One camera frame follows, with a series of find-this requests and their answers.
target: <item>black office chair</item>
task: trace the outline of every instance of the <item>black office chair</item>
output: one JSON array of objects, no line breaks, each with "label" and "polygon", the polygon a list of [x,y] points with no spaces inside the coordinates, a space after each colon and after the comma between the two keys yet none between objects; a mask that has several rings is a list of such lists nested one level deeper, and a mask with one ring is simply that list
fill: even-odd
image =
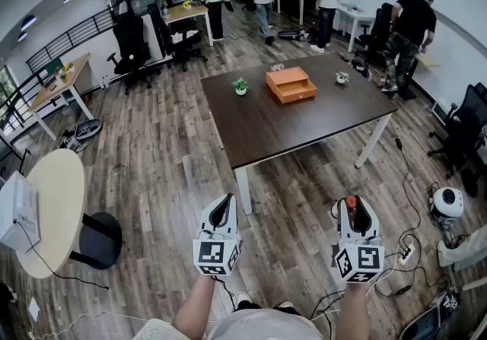
[{"label": "black office chair", "polygon": [[208,59],[201,54],[200,48],[193,48],[194,44],[197,44],[201,41],[201,36],[199,35],[199,32],[197,34],[193,34],[189,38],[187,37],[187,34],[190,30],[195,30],[195,22],[181,21],[175,23],[175,30],[183,35],[183,40],[179,43],[173,44],[170,28],[162,19],[158,7],[156,5],[149,5],[147,9],[148,13],[151,15],[154,25],[156,26],[156,33],[158,32],[162,36],[164,51],[168,55],[173,54],[173,57],[175,59],[183,60],[184,72],[188,71],[187,62],[191,57],[201,58],[204,62],[208,61]]},{"label": "black office chair", "polygon": [[446,139],[436,132],[430,132],[430,137],[438,138],[444,145],[443,148],[429,151],[433,154],[446,154],[447,165],[450,172],[447,179],[451,178],[454,168],[461,169],[464,163],[476,154],[481,145],[485,145],[483,127],[487,124],[487,93],[480,84],[476,87],[471,84],[466,89],[462,106],[458,109],[455,103],[451,104],[450,112],[445,119]]},{"label": "black office chair", "polygon": [[390,17],[393,12],[393,6],[390,3],[383,3],[381,8],[377,9],[375,15],[374,27],[371,34],[367,34],[368,25],[361,25],[364,28],[364,34],[359,39],[368,46],[368,51],[357,51],[356,55],[365,55],[367,62],[372,57],[384,60],[382,52],[386,50],[386,44],[390,35]]},{"label": "black office chair", "polygon": [[142,71],[148,68],[145,63],[151,58],[148,44],[144,41],[142,18],[134,16],[123,20],[113,28],[113,33],[119,44],[122,59],[117,62],[114,57],[115,53],[112,53],[108,56],[107,61],[112,60],[115,63],[114,72],[117,75],[129,75],[126,78],[125,95],[129,95],[129,90],[137,77],[147,84],[147,88],[151,88],[151,83],[142,74]]}]

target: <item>round table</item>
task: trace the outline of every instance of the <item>round table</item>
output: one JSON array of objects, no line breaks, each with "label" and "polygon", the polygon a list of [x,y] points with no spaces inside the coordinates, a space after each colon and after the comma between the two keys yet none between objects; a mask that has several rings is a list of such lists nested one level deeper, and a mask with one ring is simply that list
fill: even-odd
[{"label": "round table", "polygon": [[[83,212],[84,169],[78,155],[58,149],[43,157],[27,176],[37,189],[40,241],[34,245],[49,267],[57,272],[68,259],[107,269],[118,259],[122,232],[108,213],[88,216]],[[79,235],[81,253],[73,251]],[[40,257],[29,249],[17,252],[24,270],[34,278],[52,273]]]}]

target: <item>power strip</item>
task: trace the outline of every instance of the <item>power strip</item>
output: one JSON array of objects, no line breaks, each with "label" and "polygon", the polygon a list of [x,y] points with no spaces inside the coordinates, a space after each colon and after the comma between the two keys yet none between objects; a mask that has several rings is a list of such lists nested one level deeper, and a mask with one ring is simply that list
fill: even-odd
[{"label": "power strip", "polygon": [[408,248],[409,249],[404,253],[404,255],[402,255],[399,258],[400,265],[406,265],[406,263],[408,262],[409,258],[412,256],[412,254],[414,253],[414,251],[416,251],[416,248],[414,247],[414,245],[412,243],[409,244]]}]

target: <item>camouflage pants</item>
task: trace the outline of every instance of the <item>camouflage pants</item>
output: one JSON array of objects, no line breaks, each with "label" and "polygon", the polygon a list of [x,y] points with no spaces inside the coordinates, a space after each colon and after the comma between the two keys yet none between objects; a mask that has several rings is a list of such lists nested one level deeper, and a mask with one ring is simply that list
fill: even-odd
[{"label": "camouflage pants", "polygon": [[[419,46],[402,34],[392,32],[387,48],[384,51],[386,58],[386,84],[388,87],[401,88],[406,81],[406,75],[411,69],[412,61],[419,52]],[[399,53],[399,61],[396,67],[396,56]]]}]

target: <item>man in black t-shirt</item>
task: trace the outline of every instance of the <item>man in black t-shirt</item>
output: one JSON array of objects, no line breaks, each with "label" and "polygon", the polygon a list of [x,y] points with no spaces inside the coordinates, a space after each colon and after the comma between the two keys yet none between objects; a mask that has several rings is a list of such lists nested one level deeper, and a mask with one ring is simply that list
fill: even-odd
[{"label": "man in black t-shirt", "polygon": [[[382,89],[384,93],[395,92],[403,86],[415,56],[433,42],[436,16],[431,9],[432,4],[433,0],[397,0],[394,5],[390,20],[392,33],[384,51],[387,71],[386,86]],[[426,30],[428,36],[423,42]]]}]

